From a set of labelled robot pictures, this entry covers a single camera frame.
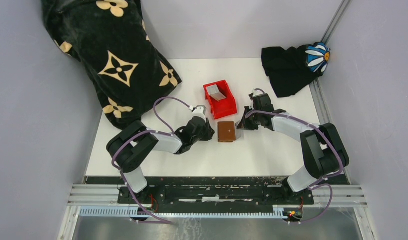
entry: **black cloth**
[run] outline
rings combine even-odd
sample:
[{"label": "black cloth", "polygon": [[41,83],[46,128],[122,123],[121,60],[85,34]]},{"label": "black cloth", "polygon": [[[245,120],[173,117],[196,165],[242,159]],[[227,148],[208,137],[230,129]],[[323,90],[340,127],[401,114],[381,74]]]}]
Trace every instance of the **black cloth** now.
[{"label": "black cloth", "polygon": [[[321,44],[317,42],[313,45],[302,45],[299,48],[290,47],[288,50],[280,46],[267,47],[261,50],[261,62],[264,71],[278,98],[295,95],[317,77],[323,75],[322,68],[327,64],[327,61],[318,64],[316,66],[318,69],[309,67],[309,61],[313,59],[306,53],[306,51],[313,50]],[[326,52],[329,52],[329,48],[324,44],[322,45]]]},{"label": "black cloth", "polygon": [[46,30],[83,64],[115,127],[140,119],[182,82],[149,41],[139,0],[41,1]]}]

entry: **blue and white flower design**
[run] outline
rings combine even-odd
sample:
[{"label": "blue and white flower design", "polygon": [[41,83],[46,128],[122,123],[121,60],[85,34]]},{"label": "blue and white flower design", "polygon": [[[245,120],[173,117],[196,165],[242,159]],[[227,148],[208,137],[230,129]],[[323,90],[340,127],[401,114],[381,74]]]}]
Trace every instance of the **blue and white flower design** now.
[{"label": "blue and white flower design", "polygon": [[307,51],[307,67],[313,72],[319,69],[323,73],[328,66],[331,50],[322,42],[318,42],[314,46],[308,46]]}]

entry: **brown box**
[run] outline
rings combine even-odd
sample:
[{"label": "brown box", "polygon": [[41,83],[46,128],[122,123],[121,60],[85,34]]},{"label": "brown box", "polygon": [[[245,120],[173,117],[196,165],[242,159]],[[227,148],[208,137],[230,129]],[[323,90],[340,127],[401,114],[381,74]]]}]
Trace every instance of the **brown box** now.
[{"label": "brown box", "polygon": [[219,143],[233,143],[236,139],[235,123],[233,121],[219,121],[217,123],[217,140]]}]

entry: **white tabletop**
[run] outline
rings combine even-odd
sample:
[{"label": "white tabletop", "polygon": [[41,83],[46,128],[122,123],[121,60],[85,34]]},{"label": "white tabletop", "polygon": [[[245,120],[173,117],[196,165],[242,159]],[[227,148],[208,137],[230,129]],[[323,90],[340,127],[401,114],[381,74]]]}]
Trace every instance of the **white tabletop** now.
[{"label": "white tabletop", "polygon": [[[281,133],[265,128],[245,131],[242,138],[232,143],[219,143],[217,122],[241,119],[244,106],[251,104],[249,94],[260,88],[270,95],[275,109],[284,109],[293,116],[310,123],[318,123],[315,104],[307,86],[298,94],[277,98],[262,67],[260,58],[237,59],[182,59],[170,60],[181,76],[180,84],[170,96],[179,98],[189,105],[206,105],[206,116],[210,119],[215,134],[211,141],[200,141],[191,150],[174,155],[167,152],[151,152],[142,163],[145,176],[162,177],[245,177],[245,176],[289,176],[304,165],[301,144]],[[238,113],[217,120],[210,114],[209,103],[205,100],[203,85],[226,80],[236,99]],[[191,112],[181,103],[166,99],[157,112],[175,130],[185,126],[191,119]],[[169,132],[149,111],[142,122],[151,129]],[[113,127],[102,115],[96,134],[86,176],[119,176],[111,166],[111,157],[106,150],[107,143],[120,130]]]}]

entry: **white wall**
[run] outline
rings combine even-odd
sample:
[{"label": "white wall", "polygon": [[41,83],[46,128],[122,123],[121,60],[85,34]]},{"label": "white wall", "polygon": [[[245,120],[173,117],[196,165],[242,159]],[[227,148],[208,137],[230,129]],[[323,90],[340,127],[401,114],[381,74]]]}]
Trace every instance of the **white wall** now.
[{"label": "white wall", "polygon": [[146,31],[168,59],[260,58],[320,41],[341,0],[143,0]]},{"label": "white wall", "polygon": [[352,1],[320,79],[379,239],[408,240],[408,0]]},{"label": "white wall", "polygon": [[56,239],[82,180],[101,108],[39,0],[0,1],[0,240]]}]

